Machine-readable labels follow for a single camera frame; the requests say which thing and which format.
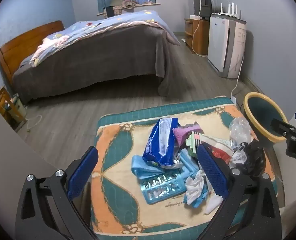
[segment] power strip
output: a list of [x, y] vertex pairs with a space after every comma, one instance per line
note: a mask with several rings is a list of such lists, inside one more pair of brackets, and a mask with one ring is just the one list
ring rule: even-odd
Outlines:
[[201, 17], [198, 16], [198, 15], [191, 15], [191, 16], [190, 16], [190, 19], [191, 19], [191, 20], [201, 20]]

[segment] blue comforter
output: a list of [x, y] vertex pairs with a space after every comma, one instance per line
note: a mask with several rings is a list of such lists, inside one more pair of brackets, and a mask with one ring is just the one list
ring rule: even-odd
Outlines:
[[113, 30], [114, 28], [123, 28], [140, 24], [147, 24], [164, 29], [167, 33], [167, 40], [174, 45], [179, 45], [178, 39], [169, 29], [168, 25], [159, 17], [157, 12], [140, 11], [135, 13], [125, 13], [99, 21], [77, 22], [61, 32], [53, 33], [47, 36], [47, 38], [53, 40], [65, 37], [64, 39], [61, 39], [60, 42], [46, 48], [36, 59], [33, 59], [30, 64], [35, 67], [47, 57], [79, 40]]

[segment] bedding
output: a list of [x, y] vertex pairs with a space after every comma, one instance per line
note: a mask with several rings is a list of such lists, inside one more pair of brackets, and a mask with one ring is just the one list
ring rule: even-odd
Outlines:
[[[68, 35], [71, 30], [60, 34]], [[51, 35], [59, 38], [58, 33]], [[37, 67], [27, 59], [12, 77], [24, 104], [31, 99], [64, 94], [94, 83], [153, 74], [162, 80], [161, 96], [168, 96], [179, 63], [174, 45], [162, 28], [134, 25], [82, 39], [45, 58]]]
[[51, 34], [47, 36], [46, 39], [60, 40], [63, 37], [65, 37], [65, 39], [62, 39], [58, 42], [48, 42], [48, 46], [46, 44], [41, 45], [40, 48], [38, 48], [36, 55], [33, 56], [30, 63], [33, 67], [36, 67], [47, 57], [78, 41], [109, 30], [125, 28], [134, 25], [150, 25], [162, 28], [166, 31], [166, 37], [170, 43], [174, 45], [180, 44], [176, 36], [169, 29], [168, 25], [158, 16], [157, 12], [140, 11], [135, 13], [126, 13], [121, 16], [114, 16], [99, 21], [77, 22], [61, 32]]

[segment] computer monitor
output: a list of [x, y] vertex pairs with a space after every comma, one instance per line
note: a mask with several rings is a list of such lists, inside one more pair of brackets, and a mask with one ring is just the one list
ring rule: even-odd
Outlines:
[[[199, 15], [200, 0], [193, 0], [194, 15]], [[211, 17], [211, 0], [201, 0], [200, 16], [202, 18]]]

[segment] wooden cabinet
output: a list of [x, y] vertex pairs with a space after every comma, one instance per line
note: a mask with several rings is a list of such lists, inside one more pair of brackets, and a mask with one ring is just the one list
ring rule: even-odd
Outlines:
[[192, 50], [192, 46], [197, 54], [207, 55], [209, 42], [209, 21], [185, 19], [185, 25], [186, 46], [191, 50], [193, 54], [194, 52]]

